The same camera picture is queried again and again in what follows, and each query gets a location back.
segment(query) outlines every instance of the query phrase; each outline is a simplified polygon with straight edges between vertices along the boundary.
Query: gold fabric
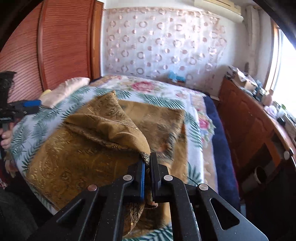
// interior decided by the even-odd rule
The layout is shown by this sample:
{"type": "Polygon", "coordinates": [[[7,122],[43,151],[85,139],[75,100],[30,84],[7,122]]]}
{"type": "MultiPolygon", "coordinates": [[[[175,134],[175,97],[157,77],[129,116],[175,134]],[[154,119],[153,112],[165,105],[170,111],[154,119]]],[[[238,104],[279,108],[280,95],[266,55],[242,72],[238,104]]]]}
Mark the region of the gold fabric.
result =
{"type": "MultiPolygon", "coordinates": [[[[107,185],[125,175],[139,154],[148,164],[150,150],[157,151],[158,160],[172,167],[183,119],[182,110],[118,102],[114,91],[96,97],[70,115],[42,145],[27,179],[59,210],[88,185],[107,185]]],[[[146,206],[155,205],[151,195],[146,201],[146,206]]],[[[128,205],[124,234],[136,225],[144,205],[128,205]]]]}

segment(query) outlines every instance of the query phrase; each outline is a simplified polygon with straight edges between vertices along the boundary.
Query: brown wooden cabinet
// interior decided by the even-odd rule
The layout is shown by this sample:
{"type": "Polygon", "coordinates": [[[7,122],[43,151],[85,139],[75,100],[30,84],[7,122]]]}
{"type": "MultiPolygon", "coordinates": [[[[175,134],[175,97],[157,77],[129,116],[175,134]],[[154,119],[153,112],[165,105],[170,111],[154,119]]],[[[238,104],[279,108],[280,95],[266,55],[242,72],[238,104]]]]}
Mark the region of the brown wooden cabinet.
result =
{"type": "Polygon", "coordinates": [[[250,161],[264,145],[269,149],[275,166],[281,161],[285,150],[295,150],[285,129],[265,113],[259,102],[240,90],[231,80],[223,79],[219,99],[218,113],[238,180],[246,169],[252,168],[249,167],[250,161]],[[274,136],[281,143],[283,151],[272,141],[274,136]]]}

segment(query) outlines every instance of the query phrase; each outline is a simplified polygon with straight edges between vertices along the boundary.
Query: blue blanket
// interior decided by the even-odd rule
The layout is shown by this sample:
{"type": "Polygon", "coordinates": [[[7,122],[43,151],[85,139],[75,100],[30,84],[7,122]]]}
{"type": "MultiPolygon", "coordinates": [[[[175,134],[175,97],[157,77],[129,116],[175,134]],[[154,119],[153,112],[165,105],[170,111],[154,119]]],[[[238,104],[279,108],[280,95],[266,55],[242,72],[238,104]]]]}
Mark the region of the blue blanket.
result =
{"type": "Polygon", "coordinates": [[[216,106],[209,96],[204,97],[207,115],[213,121],[215,134],[212,138],[218,179],[219,195],[240,211],[239,191],[231,161],[230,149],[216,106]]]}

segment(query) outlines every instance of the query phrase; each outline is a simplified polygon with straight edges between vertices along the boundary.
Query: air conditioner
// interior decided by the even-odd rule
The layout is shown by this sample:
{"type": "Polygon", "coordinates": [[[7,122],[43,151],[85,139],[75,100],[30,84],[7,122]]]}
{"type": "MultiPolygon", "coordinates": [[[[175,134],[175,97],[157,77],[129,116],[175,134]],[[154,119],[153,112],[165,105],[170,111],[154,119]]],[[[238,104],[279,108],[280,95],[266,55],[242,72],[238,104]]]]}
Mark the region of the air conditioner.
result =
{"type": "Polygon", "coordinates": [[[216,13],[236,23],[241,23],[244,20],[241,7],[229,0],[194,0],[194,6],[216,13]]]}

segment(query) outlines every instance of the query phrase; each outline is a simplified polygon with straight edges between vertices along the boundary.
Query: wall covering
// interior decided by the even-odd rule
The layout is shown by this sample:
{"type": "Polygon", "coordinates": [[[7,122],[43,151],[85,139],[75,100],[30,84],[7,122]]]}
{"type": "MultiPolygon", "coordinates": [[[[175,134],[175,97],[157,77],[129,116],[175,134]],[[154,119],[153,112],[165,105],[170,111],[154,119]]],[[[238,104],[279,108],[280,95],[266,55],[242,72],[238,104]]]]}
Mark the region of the wall covering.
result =
{"type": "Polygon", "coordinates": [[[204,10],[133,7],[103,16],[103,71],[166,81],[169,71],[186,86],[213,89],[215,69],[227,46],[220,19],[204,10]]]}

